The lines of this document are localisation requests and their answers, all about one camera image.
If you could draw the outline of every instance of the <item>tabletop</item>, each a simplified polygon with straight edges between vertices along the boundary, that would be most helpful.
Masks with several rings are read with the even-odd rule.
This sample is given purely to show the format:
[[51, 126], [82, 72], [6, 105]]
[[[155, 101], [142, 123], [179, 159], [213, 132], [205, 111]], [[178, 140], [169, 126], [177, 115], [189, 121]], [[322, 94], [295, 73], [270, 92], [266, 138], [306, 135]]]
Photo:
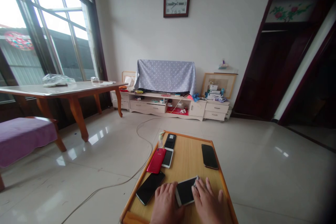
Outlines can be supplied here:
[[[164, 142], [166, 141], [168, 133], [176, 135], [176, 142], [170, 168], [161, 167], [161, 171], [166, 175], [162, 183], [170, 183], [173, 181], [181, 182], [196, 177], [196, 175], [205, 181], [205, 178], [208, 177], [215, 195], [218, 195], [220, 189], [222, 189], [224, 192], [223, 210], [225, 214], [225, 223], [238, 224], [218, 159], [218, 170], [207, 168], [203, 164], [202, 144], [211, 145], [214, 148], [212, 141], [166, 131], [164, 134]], [[121, 219], [123, 219], [123, 224], [132, 223], [132, 221], [129, 220], [136, 219], [135, 216], [138, 216], [140, 219], [144, 220], [144, 222], [141, 223], [148, 223], [151, 219], [154, 197], [150, 200], [147, 206], [144, 206], [135, 196], [136, 190], [150, 175], [150, 173], [146, 172], [147, 166], [144, 168], [144, 171], [132, 192], [129, 202], [125, 207], [123, 214], [128, 211], [126, 218], [124, 218], [123, 215], [121, 216]], [[182, 223], [201, 223], [194, 203], [186, 206]]]
[[117, 82], [111, 85], [99, 85], [98, 83], [85, 81], [85, 82], [76, 82], [74, 84], [70, 84], [68, 86], [60, 86], [60, 87], [43, 87], [43, 84], [40, 85], [25, 85], [25, 86], [6, 86], [0, 87], [0, 92], [3, 93], [11, 93], [18, 95], [39, 95], [39, 96], [59, 96], [70, 93], [77, 93], [95, 89], [103, 89], [107, 87], [113, 86], [123, 86], [128, 85], [128, 83]]

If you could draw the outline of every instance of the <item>drawer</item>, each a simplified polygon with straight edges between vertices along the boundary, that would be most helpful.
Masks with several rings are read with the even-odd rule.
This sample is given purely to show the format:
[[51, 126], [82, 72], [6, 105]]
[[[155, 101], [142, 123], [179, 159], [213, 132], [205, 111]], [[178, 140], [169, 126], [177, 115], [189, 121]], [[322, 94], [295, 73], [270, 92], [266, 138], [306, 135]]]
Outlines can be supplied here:
[[229, 110], [229, 106], [228, 105], [207, 103], [206, 106], [205, 106], [205, 110], [226, 114]]
[[[120, 92], [120, 95], [122, 102], [128, 102], [130, 100], [128, 93], [123, 94], [122, 92]], [[112, 100], [117, 100], [117, 95], [115, 94], [115, 92], [111, 92], [111, 98]]]
[[215, 120], [222, 120], [224, 121], [225, 119], [225, 113], [218, 113], [218, 112], [213, 112], [213, 111], [205, 111], [204, 112], [204, 117], [210, 118], [210, 119], [215, 119]]
[[146, 110], [149, 112], [156, 112], [156, 113], [165, 113], [166, 106], [163, 105], [155, 105], [155, 104], [146, 104]]
[[[118, 102], [117, 101], [112, 101], [113, 107], [118, 107]], [[122, 101], [121, 102], [121, 108], [122, 109], [129, 109], [128, 107], [128, 102]]]
[[135, 101], [130, 101], [129, 102], [129, 106], [131, 109], [142, 109], [142, 110], [146, 110], [146, 103], [138, 103]]

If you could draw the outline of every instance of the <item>hand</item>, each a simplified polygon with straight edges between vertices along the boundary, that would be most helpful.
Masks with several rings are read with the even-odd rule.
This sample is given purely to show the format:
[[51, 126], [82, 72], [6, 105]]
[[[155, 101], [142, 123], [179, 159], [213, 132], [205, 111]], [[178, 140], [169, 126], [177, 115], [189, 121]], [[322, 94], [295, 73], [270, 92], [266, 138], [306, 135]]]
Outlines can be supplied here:
[[184, 206], [175, 209], [177, 182], [163, 184], [155, 191], [155, 202], [150, 224], [176, 224], [184, 216]]
[[203, 224], [223, 224], [223, 191], [219, 191], [218, 199], [216, 199], [212, 192], [209, 179], [206, 178], [205, 181], [206, 186], [202, 179], [199, 178], [199, 180], [196, 180], [197, 189], [194, 186], [191, 187], [198, 215]]

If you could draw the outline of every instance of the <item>tv stand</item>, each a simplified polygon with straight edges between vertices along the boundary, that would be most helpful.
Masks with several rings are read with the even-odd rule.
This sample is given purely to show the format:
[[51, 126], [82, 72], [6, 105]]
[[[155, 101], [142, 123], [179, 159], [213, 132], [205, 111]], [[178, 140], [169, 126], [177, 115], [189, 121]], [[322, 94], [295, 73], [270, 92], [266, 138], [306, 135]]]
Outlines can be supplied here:
[[[161, 117], [179, 117], [182, 119], [197, 119], [203, 121], [205, 119], [213, 119], [224, 122], [225, 116], [228, 113], [229, 102], [220, 103], [212, 100], [198, 100], [194, 102], [187, 97], [171, 95], [169, 97], [161, 96], [161, 93], [148, 92], [143, 94], [135, 94], [129, 92], [120, 92], [121, 94], [121, 108], [127, 109], [130, 112], [139, 112], [142, 114], [153, 114]], [[138, 101], [135, 96], [142, 96], [144, 99]], [[116, 104], [116, 95], [111, 92], [112, 103], [114, 107]], [[179, 100], [188, 106], [188, 113], [174, 114], [167, 111], [167, 104], [160, 103], [160, 100], [172, 99], [172, 108], [175, 108]]]

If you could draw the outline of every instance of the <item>wooden dining table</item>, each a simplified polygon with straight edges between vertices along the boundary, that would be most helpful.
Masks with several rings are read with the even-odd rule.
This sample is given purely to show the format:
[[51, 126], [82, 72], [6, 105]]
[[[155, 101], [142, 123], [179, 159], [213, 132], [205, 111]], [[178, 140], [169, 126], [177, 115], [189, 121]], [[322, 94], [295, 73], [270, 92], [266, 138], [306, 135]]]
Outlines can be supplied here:
[[98, 113], [102, 113], [100, 107], [99, 94], [115, 90], [118, 101], [118, 112], [122, 117], [121, 112], [121, 96], [119, 87], [128, 85], [128, 83], [117, 82], [110, 85], [100, 85], [97, 82], [85, 81], [76, 82], [68, 86], [58, 87], [43, 87], [43, 85], [25, 85], [25, 86], [6, 86], [0, 87], [0, 93], [8, 93], [18, 96], [35, 97], [37, 105], [42, 114], [49, 119], [54, 119], [49, 109], [47, 99], [62, 98], [67, 99], [70, 103], [71, 112], [79, 126], [80, 133], [84, 142], [89, 140], [88, 130], [86, 129], [83, 113], [78, 99], [86, 96], [94, 96]]

